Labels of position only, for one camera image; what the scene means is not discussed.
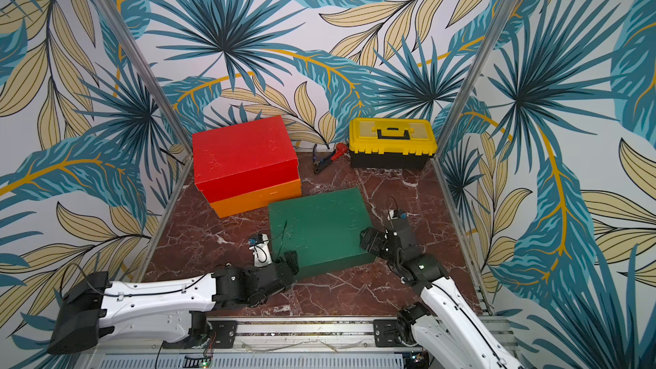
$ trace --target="toolbox handle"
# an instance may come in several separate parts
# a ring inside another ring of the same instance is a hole
[[[390,130],[397,130],[396,127],[388,127]],[[403,135],[382,135],[382,130],[379,128],[377,130],[378,138],[383,140],[410,140],[410,132],[408,130],[404,131]]]

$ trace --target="pliers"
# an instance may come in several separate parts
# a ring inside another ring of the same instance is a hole
[[[315,174],[320,173],[321,171],[324,170],[324,168],[328,167],[330,164],[332,164],[333,161],[340,158],[347,151],[349,151],[348,145],[343,143],[337,143],[337,145],[335,145],[333,152],[331,152],[330,154],[319,160],[317,158],[317,145],[315,144],[314,147],[312,148],[312,163],[314,164],[314,173]]]

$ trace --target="black toolbox base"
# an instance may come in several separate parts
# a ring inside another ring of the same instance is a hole
[[[422,169],[432,155],[403,155],[401,152],[386,152],[385,154],[366,154],[351,151],[351,167],[353,168],[384,168],[384,169]]]

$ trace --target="red box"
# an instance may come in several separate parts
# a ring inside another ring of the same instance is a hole
[[[209,202],[299,178],[299,160],[280,116],[193,135],[194,179]]]

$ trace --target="yellow toolbox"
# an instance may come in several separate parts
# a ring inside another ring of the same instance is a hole
[[[351,120],[351,166],[422,169],[438,150],[431,123],[415,119]]]

